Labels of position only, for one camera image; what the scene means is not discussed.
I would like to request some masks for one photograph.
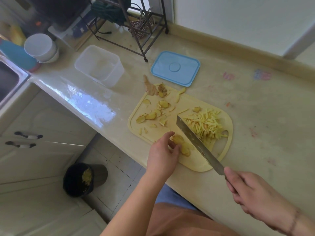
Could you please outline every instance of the black metal shelf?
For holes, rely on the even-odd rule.
[[[140,1],[141,1],[141,4],[142,4],[142,8],[143,8],[142,11],[143,11],[143,13],[144,13],[144,15],[145,15],[145,20],[144,20],[144,22],[142,23],[142,25],[141,25],[139,28],[132,27],[131,22],[130,22],[130,20],[129,20],[129,16],[132,16],[132,17],[137,18],[137,19],[140,19],[140,17],[128,13],[127,10],[126,10],[126,9],[124,8],[124,6],[123,6],[122,0],[117,0],[117,2],[113,2],[113,1],[110,1],[110,0],[98,0],[98,1],[102,1],[102,2],[107,3],[107,4],[111,4],[111,5],[114,5],[114,6],[116,6],[116,7],[120,7],[120,8],[122,9],[122,11],[123,11],[123,13],[124,13],[124,16],[125,16],[125,18],[126,18],[126,22],[127,22],[127,24],[123,24],[122,26],[130,28],[130,31],[131,31],[133,37],[135,38],[135,40],[136,40],[136,42],[137,42],[137,44],[138,44],[138,46],[139,46],[139,49],[140,49],[141,53],[138,53],[138,52],[136,52],[136,51],[134,51],[134,50],[131,50],[131,49],[127,48],[127,47],[124,47],[124,46],[122,46],[122,45],[119,45],[119,44],[117,44],[117,43],[115,43],[115,42],[112,42],[112,41],[110,41],[110,40],[108,40],[108,39],[105,39],[105,38],[103,38],[103,37],[97,35],[97,33],[98,33],[99,30],[96,29],[95,31],[93,31],[93,30],[89,27],[89,25],[87,25],[87,26],[89,27],[90,31],[92,31],[93,35],[94,35],[98,40],[100,40],[100,39],[105,40],[105,41],[107,41],[107,42],[109,42],[109,43],[112,43],[112,44],[114,44],[114,45],[116,45],[116,46],[119,46],[119,47],[122,47],[122,48],[124,48],[124,49],[126,49],[126,50],[129,50],[129,51],[131,51],[131,52],[133,52],[133,53],[135,53],[135,54],[141,55],[141,56],[144,57],[144,61],[145,61],[145,62],[148,62],[148,59],[146,58],[146,53],[148,52],[148,50],[150,49],[150,47],[153,45],[153,43],[156,41],[156,39],[159,37],[159,35],[162,33],[162,31],[163,31],[164,29],[165,29],[165,33],[168,34],[168,27],[167,27],[166,15],[165,15],[164,0],[161,0],[161,5],[162,5],[163,14],[155,13],[155,12],[152,12],[152,11],[147,11],[146,8],[145,8],[145,6],[144,6],[143,0],[140,0]],[[139,8],[137,8],[137,7],[130,7],[130,9],[137,10],[137,11],[141,11],[141,10],[140,10]],[[158,19],[157,21],[155,21],[155,26],[154,26],[153,29],[152,29],[152,27],[151,27],[151,25],[150,25],[150,23],[149,23],[149,19],[150,19],[151,17],[159,17],[159,19]],[[149,29],[149,32],[148,32],[148,31],[144,31],[144,30],[141,29],[142,27],[144,27],[144,25],[147,25],[147,27],[148,27],[148,29]],[[151,41],[151,43],[148,45],[148,47],[147,47],[145,50],[143,50],[144,45],[148,42],[148,40],[151,38],[151,36],[154,34],[154,32],[157,30],[157,27],[159,27],[159,26],[161,27],[161,29],[157,32],[156,36],[155,36],[154,39]],[[142,33],[144,33],[144,34],[147,35],[147,37],[144,39],[144,41],[143,41],[142,44],[140,44],[139,39],[138,39],[138,37],[137,37],[137,35],[136,35],[136,32],[137,32],[137,31],[142,32]]]

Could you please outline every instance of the knife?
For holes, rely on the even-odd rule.
[[[208,150],[202,141],[193,133],[193,131],[186,125],[186,123],[177,115],[176,125],[187,136],[191,143],[203,155],[203,157],[210,163],[213,169],[221,176],[224,174],[224,166],[218,161],[217,158]]]

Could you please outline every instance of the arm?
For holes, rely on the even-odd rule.
[[[225,167],[234,201],[246,214],[286,235],[315,235],[315,223],[260,176]]]
[[[178,162],[180,145],[169,139],[174,134],[164,134],[151,146],[146,173],[100,236],[146,234],[157,195]]]

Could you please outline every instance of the plastic lid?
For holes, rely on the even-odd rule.
[[[151,67],[154,76],[188,87],[199,70],[200,62],[170,51],[159,54]]]

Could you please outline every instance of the blue shorts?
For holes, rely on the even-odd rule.
[[[190,210],[198,210],[189,201],[184,199],[181,195],[179,195],[166,184],[162,187],[162,190],[158,194],[157,199],[155,201],[156,204],[161,202],[180,206]]]

